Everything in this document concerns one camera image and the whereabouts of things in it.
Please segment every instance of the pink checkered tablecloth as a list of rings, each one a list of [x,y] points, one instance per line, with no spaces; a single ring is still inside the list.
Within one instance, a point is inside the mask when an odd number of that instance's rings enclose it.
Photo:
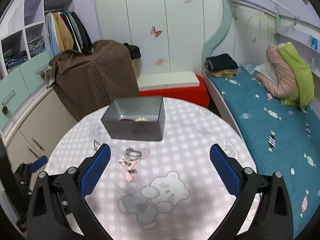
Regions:
[[[94,140],[110,146],[111,160],[85,200],[115,240],[207,240],[235,201],[210,161],[214,143],[243,167],[256,171],[245,143],[221,118],[178,99],[164,98],[164,108],[161,142],[111,139],[100,121],[105,107],[76,124],[47,163],[49,175],[64,173],[94,155]],[[128,147],[142,152],[131,183],[118,163]],[[256,195],[239,232],[249,228],[259,200]],[[74,230],[81,232],[77,226]]]

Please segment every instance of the black clothes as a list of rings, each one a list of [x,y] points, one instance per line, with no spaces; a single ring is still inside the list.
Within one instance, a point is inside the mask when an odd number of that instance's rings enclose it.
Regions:
[[[134,45],[129,45],[128,43],[124,43],[124,45],[129,49],[131,59],[141,58],[139,47]]]
[[[67,26],[67,28],[68,28],[71,36],[72,36],[72,39],[73,39],[73,49],[79,51],[78,46],[77,46],[77,43],[76,43],[76,38],[75,38],[75,36],[74,36],[74,34],[73,34],[72,27],[71,27],[71,25],[70,25],[70,23],[69,23],[69,19],[68,19],[67,15],[66,15],[65,13],[61,13],[60,15],[62,16],[62,18],[63,18],[63,20],[64,20],[64,23],[66,24],[66,26]]]
[[[85,55],[89,55],[92,53],[92,43],[90,40],[90,37],[87,33],[87,30],[85,29],[84,25],[82,24],[82,22],[80,21],[79,17],[77,16],[77,14],[75,12],[70,12],[71,16],[73,17],[73,19],[75,20],[80,35],[81,35],[81,39],[83,41],[83,49],[82,49],[82,53]]]
[[[238,68],[237,63],[228,54],[206,58],[205,66],[212,72]]]

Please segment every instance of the drawer handle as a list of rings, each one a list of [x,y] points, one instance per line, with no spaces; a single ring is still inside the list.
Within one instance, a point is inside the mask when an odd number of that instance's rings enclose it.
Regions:
[[[2,104],[2,113],[4,115],[7,115],[9,112],[8,107],[6,106],[6,103],[8,103],[10,101],[10,99],[15,95],[16,93],[14,92],[14,90],[11,90],[10,93],[2,100],[1,104]]]
[[[35,140],[35,139],[33,139],[33,138],[31,138],[31,140],[39,147],[39,149],[40,150],[42,150],[43,151],[43,149],[42,149],[42,147],[41,147],[41,145],[40,144],[38,144],[37,143],[37,141]]]
[[[42,66],[41,68],[39,68],[37,71],[35,71],[35,73],[37,75],[39,75],[41,73],[44,73],[44,71],[47,70],[47,69],[49,69],[49,65],[48,64],[46,64],[46,65]]]
[[[35,154],[35,152],[33,150],[30,149],[30,147],[27,147],[28,151],[31,152],[37,159],[39,159],[39,157]]]

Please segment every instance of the blue gripper pad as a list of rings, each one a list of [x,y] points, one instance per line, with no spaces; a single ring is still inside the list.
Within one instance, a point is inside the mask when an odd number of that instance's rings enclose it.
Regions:
[[[211,146],[210,160],[229,194],[239,197],[241,194],[241,180],[229,161],[215,145]]]
[[[87,195],[92,194],[96,187],[102,173],[107,167],[110,158],[111,150],[108,144],[99,149],[100,152],[96,154],[96,157],[92,160],[89,167],[81,177],[80,181],[80,195],[84,198]]]
[[[47,156],[42,156],[29,166],[29,173],[34,173],[48,162]]]

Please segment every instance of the pink keychain charm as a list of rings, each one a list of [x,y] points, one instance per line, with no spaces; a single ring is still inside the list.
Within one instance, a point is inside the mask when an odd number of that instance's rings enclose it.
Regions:
[[[127,182],[132,182],[133,181],[133,176],[132,174],[136,174],[137,170],[134,169],[135,165],[137,164],[136,161],[130,161],[130,160],[125,160],[124,158],[120,158],[118,160],[118,163],[127,169],[127,171],[125,172],[124,176]]]

